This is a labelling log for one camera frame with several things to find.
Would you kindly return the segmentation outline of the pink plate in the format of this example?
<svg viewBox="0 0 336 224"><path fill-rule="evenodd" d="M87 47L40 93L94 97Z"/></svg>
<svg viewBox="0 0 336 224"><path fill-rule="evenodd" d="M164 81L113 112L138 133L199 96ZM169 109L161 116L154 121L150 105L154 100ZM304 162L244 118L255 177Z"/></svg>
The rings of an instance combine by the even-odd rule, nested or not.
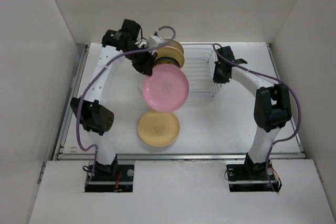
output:
<svg viewBox="0 0 336 224"><path fill-rule="evenodd" d="M189 81L184 72L175 65L158 65L145 77L143 97L151 109L159 112L176 111L186 102Z"/></svg>

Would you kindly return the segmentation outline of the yellow plate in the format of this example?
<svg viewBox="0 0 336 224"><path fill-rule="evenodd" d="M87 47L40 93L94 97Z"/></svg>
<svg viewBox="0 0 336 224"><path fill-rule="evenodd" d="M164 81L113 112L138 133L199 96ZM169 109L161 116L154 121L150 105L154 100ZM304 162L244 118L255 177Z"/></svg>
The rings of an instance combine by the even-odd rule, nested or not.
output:
<svg viewBox="0 0 336 224"><path fill-rule="evenodd" d="M172 112L151 110L141 116L138 134L143 142L153 147L166 147L179 136L180 121Z"/></svg>

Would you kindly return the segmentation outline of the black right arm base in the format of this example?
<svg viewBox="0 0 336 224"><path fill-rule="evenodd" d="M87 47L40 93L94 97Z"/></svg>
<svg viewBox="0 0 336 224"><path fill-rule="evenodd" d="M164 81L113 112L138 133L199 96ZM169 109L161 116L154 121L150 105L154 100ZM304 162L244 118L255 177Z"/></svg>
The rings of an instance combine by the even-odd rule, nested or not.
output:
<svg viewBox="0 0 336 224"><path fill-rule="evenodd" d="M280 192L282 182L271 161L254 164L251 161L229 161L226 163L226 179L229 191L237 192Z"/></svg>

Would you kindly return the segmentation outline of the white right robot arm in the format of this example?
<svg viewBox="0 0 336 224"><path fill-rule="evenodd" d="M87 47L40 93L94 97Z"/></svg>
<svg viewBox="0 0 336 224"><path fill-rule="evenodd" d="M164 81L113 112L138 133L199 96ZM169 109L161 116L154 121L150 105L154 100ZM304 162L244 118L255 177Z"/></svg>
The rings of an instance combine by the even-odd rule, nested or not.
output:
<svg viewBox="0 0 336 224"><path fill-rule="evenodd" d="M268 169L271 168L270 152L280 129L292 117L289 89L271 76L243 67L247 61L235 59L230 46L215 48L215 83L229 83L234 80L247 89L255 98L254 120L257 125L256 134L244 164L240 167L244 180L267 180Z"/></svg>

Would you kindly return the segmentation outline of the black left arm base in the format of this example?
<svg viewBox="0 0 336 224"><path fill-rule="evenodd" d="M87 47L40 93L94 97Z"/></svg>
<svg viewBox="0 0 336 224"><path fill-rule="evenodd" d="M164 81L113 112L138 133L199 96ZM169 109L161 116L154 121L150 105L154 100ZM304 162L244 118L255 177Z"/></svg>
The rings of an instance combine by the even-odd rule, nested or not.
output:
<svg viewBox="0 0 336 224"><path fill-rule="evenodd" d="M86 172L86 193L131 193L135 172L134 162L114 160L111 165L96 162L82 167Z"/></svg>

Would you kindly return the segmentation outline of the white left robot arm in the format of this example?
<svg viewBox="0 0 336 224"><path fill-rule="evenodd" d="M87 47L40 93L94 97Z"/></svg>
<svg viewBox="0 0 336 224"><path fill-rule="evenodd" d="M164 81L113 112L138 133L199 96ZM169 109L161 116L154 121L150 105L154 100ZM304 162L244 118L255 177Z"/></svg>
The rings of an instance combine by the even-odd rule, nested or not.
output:
<svg viewBox="0 0 336 224"><path fill-rule="evenodd" d="M156 51L167 45L167 40L154 33L142 44L142 27L133 20L124 20L119 30L107 30L101 41L100 57L93 76L79 98L70 105L76 117L76 138L81 150L94 150L92 165L84 167L88 181L96 175L105 180L117 176L118 158L108 132L114 123L114 114L108 108L107 95L118 69L125 59L133 69L144 75L153 73Z"/></svg>

